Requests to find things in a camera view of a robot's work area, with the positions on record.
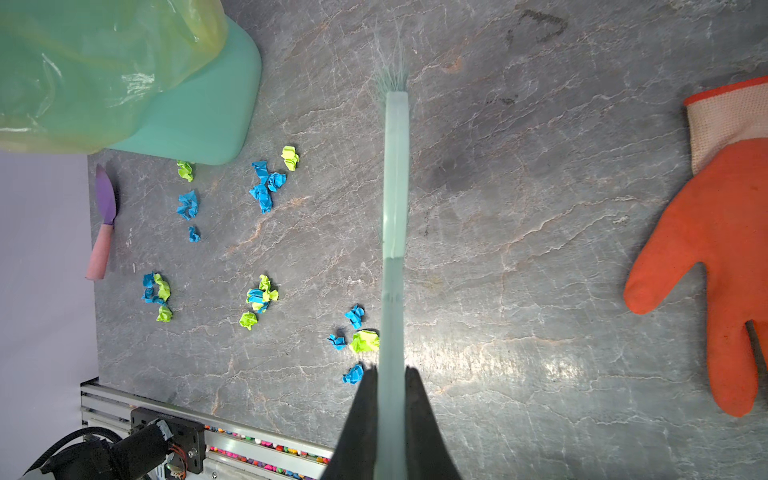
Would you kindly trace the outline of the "paper scraps cluster centre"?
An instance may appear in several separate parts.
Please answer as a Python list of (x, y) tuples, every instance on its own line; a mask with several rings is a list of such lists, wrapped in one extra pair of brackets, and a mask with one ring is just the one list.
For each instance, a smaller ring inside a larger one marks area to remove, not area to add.
[(246, 303), (249, 305), (249, 308), (241, 315), (239, 325), (251, 331), (258, 324), (258, 315), (264, 313), (274, 302), (277, 302), (279, 296), (280, 293), (273, 286), (270, 277), (266, 274), (261, 274), (258, 286), (247, 292)]

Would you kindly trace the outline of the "paper scraps cluster near bin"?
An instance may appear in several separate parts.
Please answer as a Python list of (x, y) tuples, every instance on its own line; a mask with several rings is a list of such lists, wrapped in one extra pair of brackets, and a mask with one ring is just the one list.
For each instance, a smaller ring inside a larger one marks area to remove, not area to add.
[[(286, 145), (281, 152), (285, 167), (294, 172), (300, 162), (300, 155), (293, 145)], [(251, 164), (258, 183), (250, 188), (249, 194), (258, 203), (262, 214), (270, 213), (273, 209), (272, 193), (278, 192), (286, 183), (287, 175), (278, 171), (270, 171), (265, 160)]]

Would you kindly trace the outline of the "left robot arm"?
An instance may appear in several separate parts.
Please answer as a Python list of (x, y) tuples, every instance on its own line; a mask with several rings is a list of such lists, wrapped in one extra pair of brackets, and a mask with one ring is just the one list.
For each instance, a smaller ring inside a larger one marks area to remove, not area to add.
[(126, 438), (105, 427), (83, 427), (55, 442), (24, 479), (147, 479), (172, 451), (173, 434), (155, 420)]

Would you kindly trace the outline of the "blue scraps beside bin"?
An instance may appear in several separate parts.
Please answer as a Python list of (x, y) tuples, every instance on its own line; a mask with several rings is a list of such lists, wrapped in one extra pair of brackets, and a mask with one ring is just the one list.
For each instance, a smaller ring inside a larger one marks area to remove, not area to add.
[[(191, 163), (178, 160), (176, 162), (178, 175), (188, 183), (194, 181), (194, 169)], [(177, 213), (185, 220), (193, 220), (199, 211), (199, 201), (194, 190), (179, 196), (180, 206)], [(200, 233), (196, 226), (188, 227), (188, 237), (191, 243), (198, 243), (201, 240)]]

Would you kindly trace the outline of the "paper scraps cluster front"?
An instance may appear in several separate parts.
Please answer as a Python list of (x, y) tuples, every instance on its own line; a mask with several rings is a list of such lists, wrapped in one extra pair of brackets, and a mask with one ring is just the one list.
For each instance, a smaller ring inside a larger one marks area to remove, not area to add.
[[(355, 304), (345, 313), (344, 317), (349, 320), (351, 326), (355, 329), (352, 340), (347, 341), (341, 334), (330, 334), (327, 337), (328, 342), (336, 351), (349, 349), (355, 354), (376, 353), (380, 349), (380, 335), (375, 330), (363, 329), (363, 320), (365, 309), (359, 304)], [(358, 363), (351, 367), (347, 373), (342, 376), (344, 384), (356, 385), (364, 376), (364, 367)]]

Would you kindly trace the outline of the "paper scraps cluster far left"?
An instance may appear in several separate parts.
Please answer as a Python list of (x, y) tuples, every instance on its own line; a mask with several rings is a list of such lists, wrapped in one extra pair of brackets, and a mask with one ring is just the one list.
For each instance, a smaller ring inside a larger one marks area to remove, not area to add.
[(153, 272), (143, 276), (142, 285), (144, 302), (158, 306), (156, 320), (161, 323), (169, 323), (173, 318), (173, 312), (168, 306), (171, 297), (168, 281), (160, 273)]

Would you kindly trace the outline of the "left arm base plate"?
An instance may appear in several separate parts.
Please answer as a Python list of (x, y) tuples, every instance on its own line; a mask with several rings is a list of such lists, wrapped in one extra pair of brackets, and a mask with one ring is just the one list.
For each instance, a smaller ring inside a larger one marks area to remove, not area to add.
[(131, 411), (130, 426), (131, 436), (148, 426), (156, 426), (162, 433), (166, 450), (155, 466), (156, 479), (190, 479), (203, 473), (207, 446), (202, 423), (138, 407)]

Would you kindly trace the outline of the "green hand brush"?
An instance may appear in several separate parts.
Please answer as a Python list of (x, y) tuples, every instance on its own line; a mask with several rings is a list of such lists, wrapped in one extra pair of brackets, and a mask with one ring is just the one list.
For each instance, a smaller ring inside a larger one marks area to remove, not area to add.
[(410, 101), (401, 39), (377, 78), (384, 111), (382, 294), (376, 479), (406, 479), (404, 259), (409, 215)]

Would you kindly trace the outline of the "green trash bin with bag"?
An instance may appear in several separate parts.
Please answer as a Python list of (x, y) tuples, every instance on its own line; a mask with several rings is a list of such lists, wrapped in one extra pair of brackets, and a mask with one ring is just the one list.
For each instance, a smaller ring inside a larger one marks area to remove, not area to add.
[(245, 143), (261, 71), (218, 1), (5, 1), (1, 146), (223, 165)]

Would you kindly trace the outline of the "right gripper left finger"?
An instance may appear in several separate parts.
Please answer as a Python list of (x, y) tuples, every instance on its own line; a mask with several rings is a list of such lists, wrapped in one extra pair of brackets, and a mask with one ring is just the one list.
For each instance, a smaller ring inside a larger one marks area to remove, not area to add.
[(376, 367), (364, 371), (322, 480), (374, 478), (378, 428), (377, 382)]

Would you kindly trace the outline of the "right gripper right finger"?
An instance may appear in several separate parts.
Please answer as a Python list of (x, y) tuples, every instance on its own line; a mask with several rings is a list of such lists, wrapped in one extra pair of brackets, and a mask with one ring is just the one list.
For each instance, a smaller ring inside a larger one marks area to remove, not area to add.
[(409, 479), (461, 478), (437, 424), (421, 376), (405, 370), (405, 440)]

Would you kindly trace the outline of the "purple pink spatula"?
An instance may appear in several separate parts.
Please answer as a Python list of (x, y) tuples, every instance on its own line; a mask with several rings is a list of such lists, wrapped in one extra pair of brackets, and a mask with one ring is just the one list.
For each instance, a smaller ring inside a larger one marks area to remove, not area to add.
[(94, 187), (96, 205), (102, 223), (92, 248), (86, 272), (86, 278), (91, 281), (102, 280), (105, 276), (114, 232), (114, 221), (117, 216), (114, 186), (106, 169), (101, 164), (96, 167)]

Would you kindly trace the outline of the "red rubber glove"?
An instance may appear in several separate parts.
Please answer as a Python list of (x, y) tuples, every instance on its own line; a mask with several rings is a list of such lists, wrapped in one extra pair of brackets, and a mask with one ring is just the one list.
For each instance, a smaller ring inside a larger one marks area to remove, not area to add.
[(641, 250), (624, 300), (649, 313), (703, 264), (710, 388), (725, 413), (742, 417), (758, 393), (748, 331), (767, 348), (767, 79), (700, 92), (684, 106), (693, 177)]

